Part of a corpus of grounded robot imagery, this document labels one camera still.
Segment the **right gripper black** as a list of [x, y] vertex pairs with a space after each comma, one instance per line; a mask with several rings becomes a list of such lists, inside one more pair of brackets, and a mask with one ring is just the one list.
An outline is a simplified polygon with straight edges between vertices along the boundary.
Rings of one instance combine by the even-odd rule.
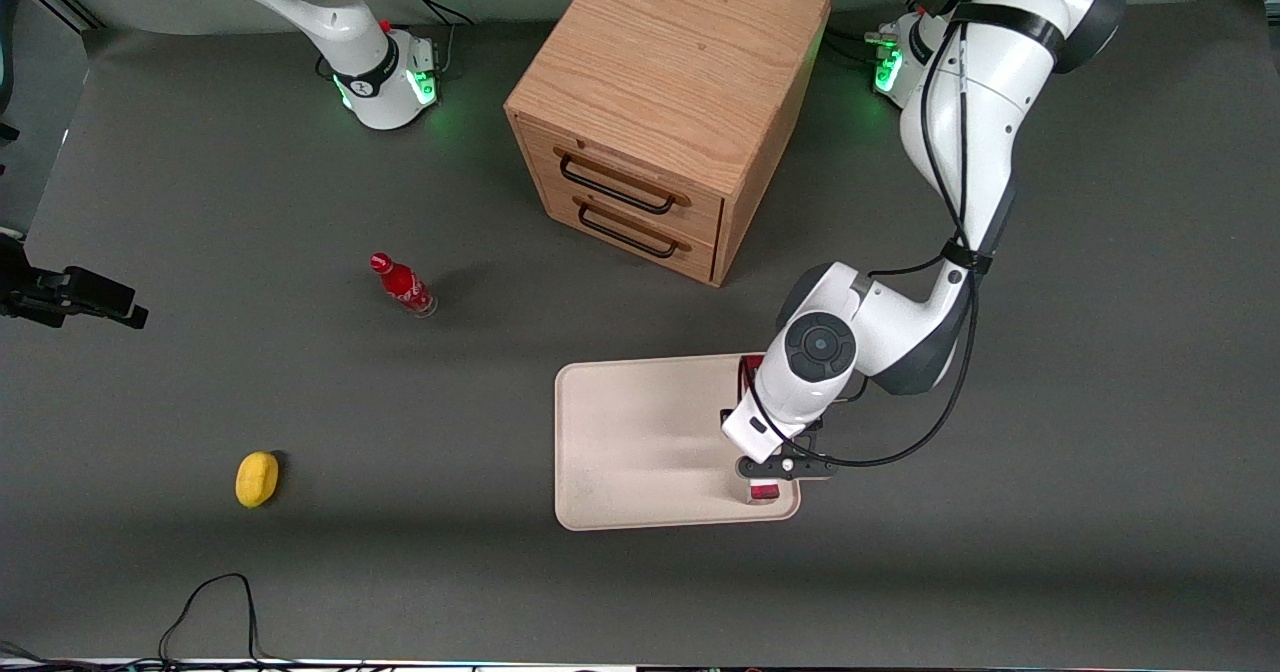
[[[111, 320], [145, 329], [148, 308], [137, 307], [132, 285], [118, 283], [87, 268], [64, 268], [61, 284], [61, 311], [67, 315], [111, 316]], [[51, 300], [41, 282], [58, 274], [35, 268], [26, 256], [19, 239], [1, 236], [1, 315], [24, 317], [41, 325], [63, 325], [63, 314], [47, 308]]]

